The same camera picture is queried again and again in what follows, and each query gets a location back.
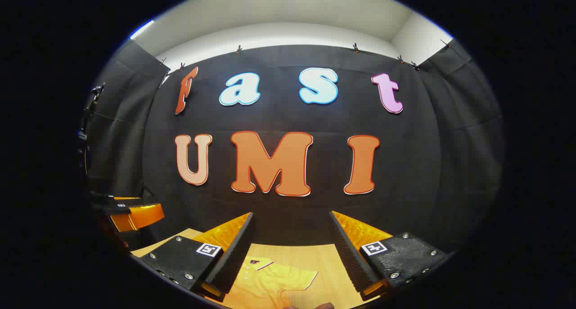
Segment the ceiling light strip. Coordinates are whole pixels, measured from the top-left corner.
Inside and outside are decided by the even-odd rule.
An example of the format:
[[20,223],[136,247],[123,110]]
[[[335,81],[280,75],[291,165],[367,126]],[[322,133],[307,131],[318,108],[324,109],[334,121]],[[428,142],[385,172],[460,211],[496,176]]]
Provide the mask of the ceiling light strip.
[[140,26],[140,28],[138,28],[137,30],[135,30],[129,37],[130,40],[135,40],[136,38],[138,38],[138,36],[140,36],[140,34],[142,34],[142,32],[144,32],[145,30],[147,30],[148,28],[150,28],[150,26],[152,26],[154,24],[154,20],[149,20],[148,22],[146,22],[146,24]]

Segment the orange T-shirt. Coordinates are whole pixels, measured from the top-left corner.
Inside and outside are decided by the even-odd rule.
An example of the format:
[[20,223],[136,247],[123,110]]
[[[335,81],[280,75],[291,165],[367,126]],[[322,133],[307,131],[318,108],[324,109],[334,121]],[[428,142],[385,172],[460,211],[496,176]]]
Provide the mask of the orange T-shirt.
[[284,291],[306,291],[318,272],[247,256],[223,305],[231,309],[284,309]]

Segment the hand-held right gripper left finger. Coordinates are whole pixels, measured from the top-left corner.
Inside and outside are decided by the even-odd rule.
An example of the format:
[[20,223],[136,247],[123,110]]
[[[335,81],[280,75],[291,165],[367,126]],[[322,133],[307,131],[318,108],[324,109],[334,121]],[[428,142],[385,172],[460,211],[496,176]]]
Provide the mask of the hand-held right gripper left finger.
[[197,237],[182,234],[162,245],[131,255],[145,270],[175,288],[222,302],[230,292],[251,245],[255,221],[252,212],[214,227]]

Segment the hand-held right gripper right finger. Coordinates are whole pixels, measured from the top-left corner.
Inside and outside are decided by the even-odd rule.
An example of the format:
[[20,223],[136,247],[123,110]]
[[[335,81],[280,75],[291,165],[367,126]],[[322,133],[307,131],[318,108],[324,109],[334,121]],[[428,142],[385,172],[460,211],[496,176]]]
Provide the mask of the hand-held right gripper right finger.
[[337,253],[364,301],[396,296],[450,257],[412,233],[392,235],[337,211],[328,217]]

